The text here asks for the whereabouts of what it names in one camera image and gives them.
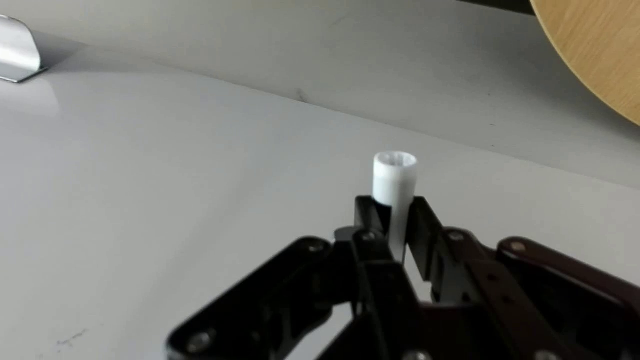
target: wooden object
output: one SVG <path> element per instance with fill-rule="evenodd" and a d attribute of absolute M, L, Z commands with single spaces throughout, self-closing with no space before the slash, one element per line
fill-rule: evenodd
<path fill-rule="evenodd" d="M 531 0 L 531 5 L 580 82 L 640 124 L 640 0 Z"/>

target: white bottle cap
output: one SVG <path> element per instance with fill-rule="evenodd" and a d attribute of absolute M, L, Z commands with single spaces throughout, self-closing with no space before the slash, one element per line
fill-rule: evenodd
<path fill-rule="evenodd" d="M 373 155 L 373 198 L 379 203 L 407 207 L 416 191 L 418 157 L 407 152 L 377 152 Z"/>

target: white tabletop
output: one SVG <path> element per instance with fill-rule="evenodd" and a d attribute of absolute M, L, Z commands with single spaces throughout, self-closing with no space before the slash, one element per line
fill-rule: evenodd
<path fill-rule="evenodd" d="M 5 357 L 162 354 L 171 326 L 301 234 L 351 221 L 370 157 L 486 244 L 520 234 L 629 280 L 640 189 L 81 48 L 0 84 Z"/>

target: white plastic cap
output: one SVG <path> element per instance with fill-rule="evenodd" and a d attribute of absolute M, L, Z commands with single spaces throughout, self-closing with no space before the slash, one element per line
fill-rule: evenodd
<path fill-rule="evenodd" d="M 377 152 L 373 155 L 373 198 L 379 203 L 407 207 L 416 191 L 418 157 L 407 152 Z"/>

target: white cylindrical object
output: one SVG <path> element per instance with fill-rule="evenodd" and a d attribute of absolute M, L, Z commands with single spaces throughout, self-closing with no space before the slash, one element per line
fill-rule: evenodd
<path fill-rule="evenodd" d="M 393 259 L 404 261 L 407 207 L 413 200 L 418 157 L 407 152 L 377 152 L 373 155 L 373 198 L 392 207 L 387 245 Z"/>

